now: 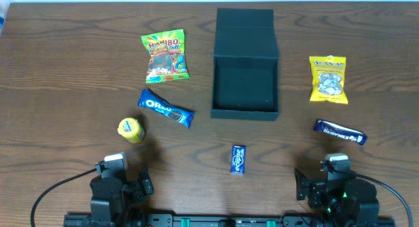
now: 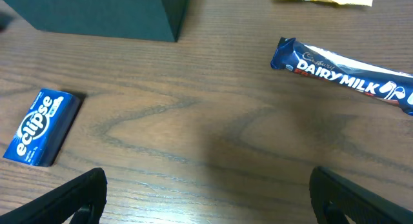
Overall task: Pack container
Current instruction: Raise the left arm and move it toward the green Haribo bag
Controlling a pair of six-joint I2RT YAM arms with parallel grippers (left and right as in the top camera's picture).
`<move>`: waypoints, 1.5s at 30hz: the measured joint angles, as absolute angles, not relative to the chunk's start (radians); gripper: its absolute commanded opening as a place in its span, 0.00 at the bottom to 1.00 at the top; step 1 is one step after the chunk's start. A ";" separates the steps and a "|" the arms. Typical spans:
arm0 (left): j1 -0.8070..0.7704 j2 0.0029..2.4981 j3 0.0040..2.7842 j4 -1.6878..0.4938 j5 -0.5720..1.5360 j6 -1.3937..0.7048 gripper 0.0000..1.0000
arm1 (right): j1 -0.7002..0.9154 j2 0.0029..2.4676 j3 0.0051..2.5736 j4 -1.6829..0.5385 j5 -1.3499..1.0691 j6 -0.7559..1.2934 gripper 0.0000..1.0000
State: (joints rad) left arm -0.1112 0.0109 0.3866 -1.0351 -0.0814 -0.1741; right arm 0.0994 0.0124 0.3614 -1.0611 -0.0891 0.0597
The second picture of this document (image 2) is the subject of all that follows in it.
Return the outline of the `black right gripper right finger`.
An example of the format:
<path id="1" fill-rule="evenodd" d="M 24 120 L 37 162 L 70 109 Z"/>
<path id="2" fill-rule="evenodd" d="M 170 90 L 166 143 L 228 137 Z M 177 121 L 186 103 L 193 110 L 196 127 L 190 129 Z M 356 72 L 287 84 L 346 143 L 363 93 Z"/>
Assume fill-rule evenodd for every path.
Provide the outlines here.
<path id="1" fill-rule="evenodd" d="M 320 224 L 412 223 L 412 212 L 360 187 L 325 167 L 315 167 L 309 181 L 311 205 Z"/>

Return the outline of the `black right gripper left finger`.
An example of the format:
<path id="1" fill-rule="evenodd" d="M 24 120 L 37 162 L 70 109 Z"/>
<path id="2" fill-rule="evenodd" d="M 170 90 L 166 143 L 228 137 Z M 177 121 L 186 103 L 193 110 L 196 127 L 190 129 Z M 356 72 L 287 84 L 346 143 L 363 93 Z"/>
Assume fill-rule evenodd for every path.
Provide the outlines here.
<path id="1" fill-rule="evenodd" d="M 37 199 L 1 216 L 1 223 L 98 224 L 106 205 L 107 180 L 93 168 Z"/>

